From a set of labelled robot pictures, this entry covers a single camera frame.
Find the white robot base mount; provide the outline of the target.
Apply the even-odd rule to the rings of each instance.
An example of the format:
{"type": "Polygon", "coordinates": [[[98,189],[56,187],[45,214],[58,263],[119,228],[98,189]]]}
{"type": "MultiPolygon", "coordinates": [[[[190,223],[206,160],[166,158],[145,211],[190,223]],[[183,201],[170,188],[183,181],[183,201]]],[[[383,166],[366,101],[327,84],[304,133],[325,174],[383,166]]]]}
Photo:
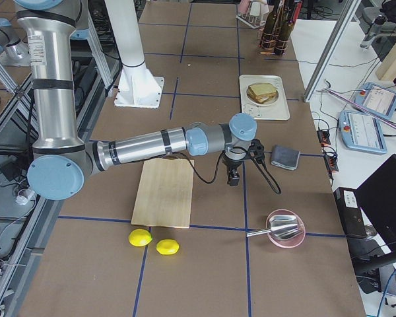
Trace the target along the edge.
{"type": "Polygon", "coordinates": [[[147,68],[134,3],[107,0],[105,4],[123,67],[115,105],[156,109],[164,78],[153,76],[147,68]]]}

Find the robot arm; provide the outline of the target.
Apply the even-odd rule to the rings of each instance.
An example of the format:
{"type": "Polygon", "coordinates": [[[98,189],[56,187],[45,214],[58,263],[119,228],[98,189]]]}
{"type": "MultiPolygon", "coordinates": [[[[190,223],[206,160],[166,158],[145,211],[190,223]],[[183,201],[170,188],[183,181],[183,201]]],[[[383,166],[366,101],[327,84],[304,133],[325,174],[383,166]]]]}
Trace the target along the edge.
{"type": "Polygon", "coordinates": [[[0,63],[17,67],[30,65],[28,46],[5,18],[0,18],[0,63]]]}
{"type": "Polygon", "coordinates": [[[85,30],[86,1],[17,1],[16,16],[28,36],[32,88],[38,119],[28,183],[40,196],[64,200],[85,180],[112,166],[172,156],[218,153],[240,164],[257,131],[248,114],[228,123],[163,129],[121,141],[85,143],[78,135],[70,38],[85,30]]]}

